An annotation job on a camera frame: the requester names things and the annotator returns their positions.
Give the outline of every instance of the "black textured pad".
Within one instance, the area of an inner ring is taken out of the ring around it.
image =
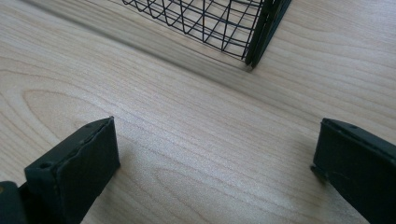
[[[29,190],[60,223],[80,223],[120,167],[114,119],[89,123],[25,168]]]
[[[313,171],[371,223],[396,223],[396,146],[354,125],[323,119]]]

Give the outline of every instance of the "black wire basket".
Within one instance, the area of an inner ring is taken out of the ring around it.
[[[123,0],[123,3],[255,67],[290,0]]]

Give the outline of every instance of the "light wood tabletop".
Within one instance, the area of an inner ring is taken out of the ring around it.
[[[120,1],[0,2],[0,181],[114,116],[83,223],[365,223],[309,170],[322,118],[396,144],[396,2],[293,0],[262,61]]]

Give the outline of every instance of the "table surface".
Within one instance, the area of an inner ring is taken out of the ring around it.
[[[252,71],[117,1],[32,2],[0,2],[0,180],[114,116],[83,223],[366,222],[309,165],[322,118],[396,143],[395,1],[294,0]]]

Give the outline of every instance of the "wooden table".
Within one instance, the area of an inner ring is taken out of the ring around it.
[[[0,3],[0,180],[114,116],[84,223],[365,222],[309,165],[325,117],[396,143],[394,1],[294,0],[253,71],[118,1],[33,2]]]

